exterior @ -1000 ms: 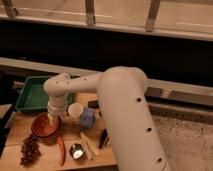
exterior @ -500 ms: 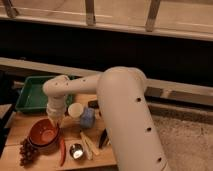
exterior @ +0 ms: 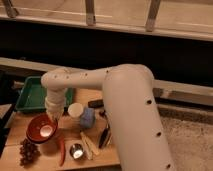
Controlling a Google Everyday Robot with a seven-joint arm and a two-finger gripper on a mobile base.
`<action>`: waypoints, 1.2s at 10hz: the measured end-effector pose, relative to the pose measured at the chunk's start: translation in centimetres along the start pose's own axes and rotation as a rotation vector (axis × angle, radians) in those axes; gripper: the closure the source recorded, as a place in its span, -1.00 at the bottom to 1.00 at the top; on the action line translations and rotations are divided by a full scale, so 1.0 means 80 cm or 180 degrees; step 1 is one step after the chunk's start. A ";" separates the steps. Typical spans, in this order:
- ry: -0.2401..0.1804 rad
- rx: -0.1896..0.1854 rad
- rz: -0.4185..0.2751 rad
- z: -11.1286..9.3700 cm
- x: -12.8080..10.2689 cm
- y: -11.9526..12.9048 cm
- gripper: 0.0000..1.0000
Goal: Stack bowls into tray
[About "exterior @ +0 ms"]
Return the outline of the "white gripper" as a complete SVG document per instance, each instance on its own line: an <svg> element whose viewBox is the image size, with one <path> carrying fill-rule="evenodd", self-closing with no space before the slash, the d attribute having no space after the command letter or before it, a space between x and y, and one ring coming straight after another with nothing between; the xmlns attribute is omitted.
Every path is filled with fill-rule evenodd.
<svg viewBox="0 0 213 171"><path fill-rule="evenodd" d="M49 119L53 122L58 121L61 117L61 114L64 112L66 92L66 89L47 91L47 95L45 97L45 108Z"/></svg>

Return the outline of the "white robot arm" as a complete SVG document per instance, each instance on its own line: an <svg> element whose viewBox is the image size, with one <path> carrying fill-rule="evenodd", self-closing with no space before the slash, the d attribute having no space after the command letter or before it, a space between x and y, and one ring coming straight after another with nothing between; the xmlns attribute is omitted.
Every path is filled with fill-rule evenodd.
<svg viewBox="0 0 213 171"><path fill-rule="evenodd" d="M100 89L122 171L177 171L153 95L154 76L141 64L70 73L58 68L41 78L48 115L62 114L67 88Z"/></svg>

